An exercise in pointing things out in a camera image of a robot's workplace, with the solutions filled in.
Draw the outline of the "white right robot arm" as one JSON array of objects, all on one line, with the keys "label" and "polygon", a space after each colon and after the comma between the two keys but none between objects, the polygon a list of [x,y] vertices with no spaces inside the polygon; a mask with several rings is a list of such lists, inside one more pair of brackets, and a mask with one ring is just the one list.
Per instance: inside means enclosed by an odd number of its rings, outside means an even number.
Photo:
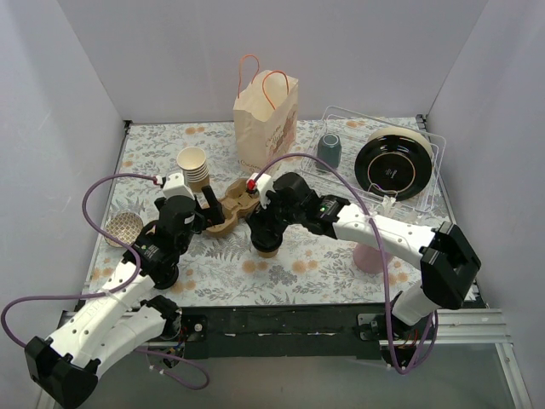
[{"label": "white right robot arm", "polygon": [[475,250],[454,223],[432,228],[366,215],[348,199],[318,195],[294,172],[278,179],[254,174],[247,188],[259,199],[247,223],[251,243],[261,253],[276,252],[286,228],[299,225],[318,236],[373,248],[382,261],[394,256],[419,269],[420,279],[388,301],[391,313],[385,327],[392,337],[408,337],[437,309],[461,308],[481,268]]}]

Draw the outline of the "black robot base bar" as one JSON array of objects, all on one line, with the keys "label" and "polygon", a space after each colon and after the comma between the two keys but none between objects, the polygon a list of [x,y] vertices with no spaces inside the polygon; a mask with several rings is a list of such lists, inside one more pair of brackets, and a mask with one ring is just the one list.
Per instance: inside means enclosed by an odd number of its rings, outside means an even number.
[{"label": "black robot base bar", "polygon": [[191,307],[184,357],[346,356],[392,362],[381,303]]}]

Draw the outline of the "printed kraft paper bag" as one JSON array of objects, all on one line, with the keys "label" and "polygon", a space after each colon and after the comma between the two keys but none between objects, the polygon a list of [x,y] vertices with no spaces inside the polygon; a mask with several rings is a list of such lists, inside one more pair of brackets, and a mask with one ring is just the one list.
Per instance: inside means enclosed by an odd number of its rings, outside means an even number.
[{"label": "printed kraft paper bag", "polygon": [[238,77],[232,113],[241,171],[257,173],[290,151],[296,139],[298,112],[297,78],[260,67],[247,85]]}]

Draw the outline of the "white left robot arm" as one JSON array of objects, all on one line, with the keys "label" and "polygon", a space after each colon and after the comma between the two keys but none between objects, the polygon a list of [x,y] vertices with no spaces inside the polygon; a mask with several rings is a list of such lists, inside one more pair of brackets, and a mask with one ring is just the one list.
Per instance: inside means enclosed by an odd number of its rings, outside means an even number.
[{"label": "white left robot arm", "polygon": [[225,221],[212,188],[202,192],[205,208],[186,187],[166,187],[155,202],[158,219],[141,229],[109,280],[63,326],[26,345],[32,380],[62,407],[81,406],[100,377],[144,342],[179,338],[181,309],[146,294],[170,288],[192,237]]}]

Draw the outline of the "single brown paper cup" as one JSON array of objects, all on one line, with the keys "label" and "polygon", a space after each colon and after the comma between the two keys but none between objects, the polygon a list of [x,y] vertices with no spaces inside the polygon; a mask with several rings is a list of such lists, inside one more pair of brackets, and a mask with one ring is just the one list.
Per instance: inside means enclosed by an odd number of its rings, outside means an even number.
[{"label": "single brown paper cup", "polygon": [[257,251],[257,254],[262,258],[273,258],[278,254],[278,249],[274,251]]}]

